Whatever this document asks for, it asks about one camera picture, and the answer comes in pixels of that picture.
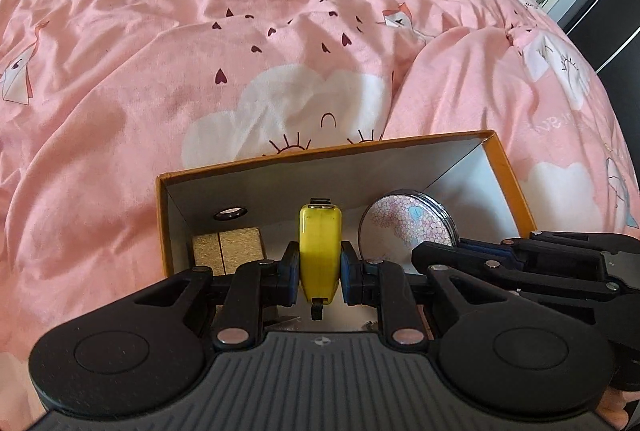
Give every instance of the bed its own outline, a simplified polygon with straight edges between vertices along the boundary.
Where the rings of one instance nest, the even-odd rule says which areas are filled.
[[[161,278],[154,177],[490,128],[540,229],[638,236],[598,77],[532,0],[0,0],[0,429],[47,329]]]

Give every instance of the cardboard box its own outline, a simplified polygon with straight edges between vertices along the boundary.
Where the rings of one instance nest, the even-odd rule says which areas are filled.
[[[279,260],[298,239],[298,215],[310,198],[342,210],[342,239],[358,250],[366,207],[396,189],[423,191],[453,217],[461,237],[498,243],[536,229],[494,131],[384,140],[260,157],[158,177],[158,222],[165,274],[193,266],[193,236],[258,227],[267,257]],[[242,217],[214,215],[243,207]],[[294,309],[306,316],[302,294]],[[340,289],[313,330],[355,330],[376,320],[369,307],[347,307]]]

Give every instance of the ribbed rubber surface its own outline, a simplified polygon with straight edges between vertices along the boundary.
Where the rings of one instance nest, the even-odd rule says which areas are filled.
[[[49,413],[37,431],[606,431],[593,414],[515,423],[447,391],[424,356],[377,334],[270,332],[259,347],[223,353],[200,385],[154,414],[80,421]]]

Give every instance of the logo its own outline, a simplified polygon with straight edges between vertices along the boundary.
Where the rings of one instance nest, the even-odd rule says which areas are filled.
[[[329,339],[329,337],[324,337],[324,335],[322,337],[316,337],[314,339],[314,344],[320,347],[325,347],[331,344],[331,339]]]

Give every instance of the cloud print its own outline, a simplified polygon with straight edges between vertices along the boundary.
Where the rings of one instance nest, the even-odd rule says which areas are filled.
[[[527,10],[539,10],[539,6],[535,0],[518,0]]]
[[[602,231],[602,213],[593,199],[593,182],[580,162],[567,168],[540,162],[520,187],[540,231]]]
[[[234,111],[197,119],[182,142],[185,168],[263,154],[379,140],[391,105],[380,77],[336,70],[327,79],[302,64],[262,72]]]
[[[551,68],[571,109],[578,111],[582,108],[590,91],[590,69],[575,48],[550,32],[542,32],[525,46],[523,55],[533,80],[539,80]]]

